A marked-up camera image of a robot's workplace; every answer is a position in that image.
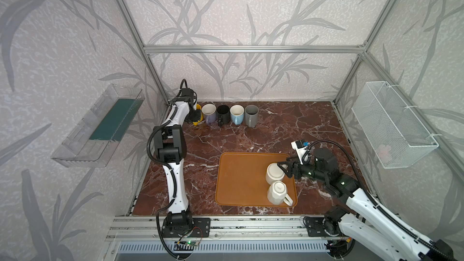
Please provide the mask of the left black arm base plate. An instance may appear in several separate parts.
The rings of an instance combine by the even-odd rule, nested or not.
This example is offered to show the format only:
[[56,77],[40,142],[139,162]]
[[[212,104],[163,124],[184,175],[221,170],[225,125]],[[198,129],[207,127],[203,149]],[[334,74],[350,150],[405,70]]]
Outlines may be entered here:
[[161,234],[164,238],[180,238],[188,235],[193,238],[209,237],[211,229],[211,219],[207,217],[194,217],[192,220],[187,219],[173,221],[165,220],[161,228]]

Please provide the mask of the cream round mug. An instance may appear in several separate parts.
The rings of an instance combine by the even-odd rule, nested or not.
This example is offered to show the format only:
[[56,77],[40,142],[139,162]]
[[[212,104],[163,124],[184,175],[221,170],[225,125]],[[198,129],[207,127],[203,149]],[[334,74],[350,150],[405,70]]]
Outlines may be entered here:
[[278,166],[277,163],[271,163],[266,170],[265,179],[269,185],[276,181],[282,181],[285,177],[284,171]]

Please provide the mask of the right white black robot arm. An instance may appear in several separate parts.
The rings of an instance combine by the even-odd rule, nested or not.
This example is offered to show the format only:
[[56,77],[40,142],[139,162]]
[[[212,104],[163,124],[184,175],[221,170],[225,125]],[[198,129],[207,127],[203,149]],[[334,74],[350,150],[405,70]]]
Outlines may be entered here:
[[454,260],[446,242],[430,239],[394,215],[366,190],[358,173],[341,172],[332,151],[316,148],[317,144],[292,142],[297,155],[277,165],[289,178],[320,181],[325,191],[343,203],[325,214],[327,234],[352,238],[385,261]]

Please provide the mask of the light blue mug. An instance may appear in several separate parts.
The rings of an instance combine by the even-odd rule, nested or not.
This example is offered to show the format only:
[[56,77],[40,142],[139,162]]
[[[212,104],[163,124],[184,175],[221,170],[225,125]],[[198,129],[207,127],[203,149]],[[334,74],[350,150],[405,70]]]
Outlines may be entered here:
[[235,125],[241,125],[245,117],[245,109],[241,105],[233,105],[230,108],[231,121]]

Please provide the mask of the black mug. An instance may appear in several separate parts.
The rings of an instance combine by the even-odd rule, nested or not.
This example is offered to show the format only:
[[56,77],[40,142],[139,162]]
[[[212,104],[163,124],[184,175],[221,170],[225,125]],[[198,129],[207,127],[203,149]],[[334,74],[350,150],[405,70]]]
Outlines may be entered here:
[[217,107],[217,124],[219,127],[231,122],[230,108],[227,105]]

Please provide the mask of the purple mug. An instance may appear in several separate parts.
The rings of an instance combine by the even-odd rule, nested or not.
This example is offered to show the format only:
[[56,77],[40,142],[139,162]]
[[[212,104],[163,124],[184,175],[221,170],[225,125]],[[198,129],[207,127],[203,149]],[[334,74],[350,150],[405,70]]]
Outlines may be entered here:
[[208,125],[214,124],[217,121],[217,109],[212,103],[205,104],[202,107],[205,123]]

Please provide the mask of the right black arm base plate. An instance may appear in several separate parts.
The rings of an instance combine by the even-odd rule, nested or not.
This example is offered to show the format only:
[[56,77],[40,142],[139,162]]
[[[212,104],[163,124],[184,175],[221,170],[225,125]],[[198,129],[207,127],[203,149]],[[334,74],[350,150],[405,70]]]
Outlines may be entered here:
[[352,240],[352,238],[344,235],[336,225],[332,225],[330,222],[326,223],[323,216],[304,216],[303,226],[306,228],[309,237],[338,238],[349,242]]

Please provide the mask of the white faceted mug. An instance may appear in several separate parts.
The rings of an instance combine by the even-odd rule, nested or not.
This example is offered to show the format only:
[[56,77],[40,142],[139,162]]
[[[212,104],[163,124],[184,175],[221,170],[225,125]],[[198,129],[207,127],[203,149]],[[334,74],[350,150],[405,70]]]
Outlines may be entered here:
[[267,192],[267,198],[273,205],[286,204],[293,206],[294,202],[288,194],[286,184],[282,181],[274,181]]

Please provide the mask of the grey mug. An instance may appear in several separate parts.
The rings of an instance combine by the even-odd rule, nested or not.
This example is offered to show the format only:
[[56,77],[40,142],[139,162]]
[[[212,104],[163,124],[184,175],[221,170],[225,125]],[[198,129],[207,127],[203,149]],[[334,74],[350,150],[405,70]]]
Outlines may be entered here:
[[255,128],[258,122],[259,108],[256,105],[248,105],[245,108],[245,124]]

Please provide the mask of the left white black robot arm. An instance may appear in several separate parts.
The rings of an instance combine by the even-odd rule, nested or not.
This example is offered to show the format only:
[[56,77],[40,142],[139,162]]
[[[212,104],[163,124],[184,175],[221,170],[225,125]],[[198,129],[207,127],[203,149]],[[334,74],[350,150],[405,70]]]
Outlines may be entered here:
[[182,79],[178,94],[169,101],[166,119],[153,128],[146,146],[150,160],[162,165],[166,174],[169,203],[164,209],[167,216],[163,225],[171,232],[193,228],[183,175],[187,144],[182,125],[199,120],[196,104],[197,94],[188,87],[186,79]]

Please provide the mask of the yellow mug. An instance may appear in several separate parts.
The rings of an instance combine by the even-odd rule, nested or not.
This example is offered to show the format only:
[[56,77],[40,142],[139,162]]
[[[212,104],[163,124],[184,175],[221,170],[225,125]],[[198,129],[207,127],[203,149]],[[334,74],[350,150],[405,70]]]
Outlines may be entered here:
[[193,111],[193,125],[198,126],[198,124],[200,124],[203,121],[204,117],[201,105],[196,104],[195,108],[196,109]]

